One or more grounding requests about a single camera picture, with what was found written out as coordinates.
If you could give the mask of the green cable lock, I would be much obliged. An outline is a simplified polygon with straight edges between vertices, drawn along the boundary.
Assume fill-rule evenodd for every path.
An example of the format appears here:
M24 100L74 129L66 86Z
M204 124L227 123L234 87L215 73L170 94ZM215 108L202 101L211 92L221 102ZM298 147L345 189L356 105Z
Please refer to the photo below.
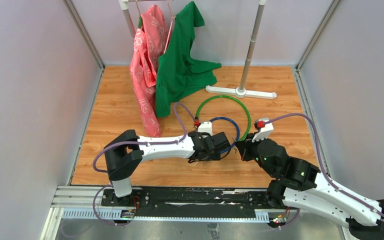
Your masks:
M250 133L253 125L251 113L246 105L234 96L216 94L205 99L195 112L195 117L201 119L201 113L209 119L224 117L232 119L239 128L238 140L244 140Z

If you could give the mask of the blue cable lock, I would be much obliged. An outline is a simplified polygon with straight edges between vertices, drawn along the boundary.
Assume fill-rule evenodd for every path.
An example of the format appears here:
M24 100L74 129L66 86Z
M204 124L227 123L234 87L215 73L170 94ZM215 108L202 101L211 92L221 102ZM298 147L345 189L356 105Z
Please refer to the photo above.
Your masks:
M210 120L210 122L215 124L216 130L223 131L227 135L230 146L220 152L222 157L226 157L228 152L233 150L235 142L239 140L241 136L240 127L233 119L225 116L214 117Z

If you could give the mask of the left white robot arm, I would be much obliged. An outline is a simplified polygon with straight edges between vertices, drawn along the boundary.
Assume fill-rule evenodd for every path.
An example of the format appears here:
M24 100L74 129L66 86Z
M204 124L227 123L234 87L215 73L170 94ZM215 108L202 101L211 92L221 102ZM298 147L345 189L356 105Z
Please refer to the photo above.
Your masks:
M189 163L219 161L231 144L224 132L191 131L174 137L145 137L127 130L108 144L103 155L108 179L113 189L113 201L122 207L133 199L130 177L139 164L166 158L187 159Z

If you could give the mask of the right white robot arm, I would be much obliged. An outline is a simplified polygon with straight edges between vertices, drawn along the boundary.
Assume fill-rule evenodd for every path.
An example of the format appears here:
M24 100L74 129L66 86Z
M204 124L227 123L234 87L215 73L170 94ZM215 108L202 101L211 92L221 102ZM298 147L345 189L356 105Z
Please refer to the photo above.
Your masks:
M266 204L308 211L347 228L359 240L384 240L384 199L360 195L325 176L314 164L287 154L285 147L249 134L235 146L244 161L254 160L270 177Z

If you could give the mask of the right circuit board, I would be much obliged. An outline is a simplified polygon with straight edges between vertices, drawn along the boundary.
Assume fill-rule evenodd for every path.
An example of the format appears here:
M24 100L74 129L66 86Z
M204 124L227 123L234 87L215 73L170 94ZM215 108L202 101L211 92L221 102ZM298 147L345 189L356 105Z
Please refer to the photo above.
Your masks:
M277 217L274 217L270 222L269 222L269 226L271 226L272 228L279 228L281 226L284 226L287 222L288 222L288 218L289 218L289 215L290 215L290 207L287 207L285 209L285 212L284 213L281 213L280 215L278 215Z

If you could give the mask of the circuit board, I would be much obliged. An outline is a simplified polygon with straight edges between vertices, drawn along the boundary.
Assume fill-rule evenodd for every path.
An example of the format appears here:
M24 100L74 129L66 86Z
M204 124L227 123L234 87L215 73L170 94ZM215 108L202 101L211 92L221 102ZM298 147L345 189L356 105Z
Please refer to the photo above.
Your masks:
M284 226L287 222L288 222L288 218L289 218L289 215L290 215L290 207L287 207L285 209L285 212L284 213L281 213L280 215L278 215L277 217L274 217L270 222L269 222L269 226L271 226L272 228L279 228L281 226Z
M134 196L133 198L133 209L130 209L130 210L126 210L126 211L122 211L120 216L122 218L130 218L130 219L133 219L135 216L136 216L136 213L141 205L141 201L140 201L140 198L139 196Z

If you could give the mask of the green t-shirt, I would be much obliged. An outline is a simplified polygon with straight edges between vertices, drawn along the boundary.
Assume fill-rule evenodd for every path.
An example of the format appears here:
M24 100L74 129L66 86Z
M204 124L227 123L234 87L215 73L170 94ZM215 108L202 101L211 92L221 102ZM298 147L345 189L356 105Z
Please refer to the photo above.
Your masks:
M194 1L175 16L168 47L158 59L154 107L157 118L168 117L172 103L217 83L214 70L222 64L191 57L195 29L204 25L205 20Z

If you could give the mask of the white clothes rack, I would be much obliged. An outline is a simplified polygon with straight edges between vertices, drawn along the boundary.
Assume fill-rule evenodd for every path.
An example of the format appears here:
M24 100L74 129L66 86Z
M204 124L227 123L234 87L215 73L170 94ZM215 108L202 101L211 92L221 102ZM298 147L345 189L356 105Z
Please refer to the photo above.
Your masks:
M136 0L118 0L119 6L124 14L124 17L132 38L135 37L136 28L133 25L133 20L130 15L129 3L130 2L146 2L146 1L152 1L152 0L137 0L137 1ZM263 16L263 12L266 4L267 4L267 0L258 1L257 13L256 13L256 17L253 24L252 34L250 36L249 47L248 47L247 55L245 58L245 63L244 63L239 86L236 88L228 88L228 87L217 87L217 86L208 85L205 87L205 90L208 93L218 94L218 95L231 95L237 98L251 97L251 98L259 98L259 99L269 99L269 100L275 99L277 97L276 92L254 91L254 90L247 90L245 88L249 71L251 69L253 53L255 50L257 36L260 29L262 16Z

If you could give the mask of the left circuit board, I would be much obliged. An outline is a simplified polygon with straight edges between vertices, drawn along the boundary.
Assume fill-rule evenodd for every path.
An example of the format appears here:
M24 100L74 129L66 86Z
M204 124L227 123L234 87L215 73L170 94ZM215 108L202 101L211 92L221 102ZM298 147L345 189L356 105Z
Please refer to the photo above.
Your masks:
M133 198L133 209L130 209L130 210L126 210L126 211L122 211L120 216L122 218L130 218L130 219L133 219L135 216L136 216L136 213L141 205L141 201L140 201L140 198L139 196L134 196Z

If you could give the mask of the pink patterned garment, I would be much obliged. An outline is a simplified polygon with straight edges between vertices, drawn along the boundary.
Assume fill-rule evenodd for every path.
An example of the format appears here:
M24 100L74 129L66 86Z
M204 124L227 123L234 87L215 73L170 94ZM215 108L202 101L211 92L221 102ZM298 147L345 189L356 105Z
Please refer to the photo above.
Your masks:
M145 132L159 137L161 129L156 117L156 83L159 57L168 38L164 14L156 4L141 15L141 26L133 40L133 57L129 66L133 90Z

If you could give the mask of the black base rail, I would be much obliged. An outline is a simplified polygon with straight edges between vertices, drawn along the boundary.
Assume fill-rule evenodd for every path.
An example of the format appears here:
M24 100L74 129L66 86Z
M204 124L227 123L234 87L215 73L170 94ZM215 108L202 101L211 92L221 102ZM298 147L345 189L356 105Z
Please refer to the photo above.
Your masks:
M112 217L114 222L125 224L131 220L183 220L267 223L283 214L286 206L271 206L265 197L265 189L235 189L212 187L133 187L133 196L139 196L140 207L134 218L121 217L122 211L133 210L134 200L127 206L119 206L113 199L113 188L104 186L95 194L92 209L96 217L103 219L105 210L120 212ZM296 209L291 208L292 220Z

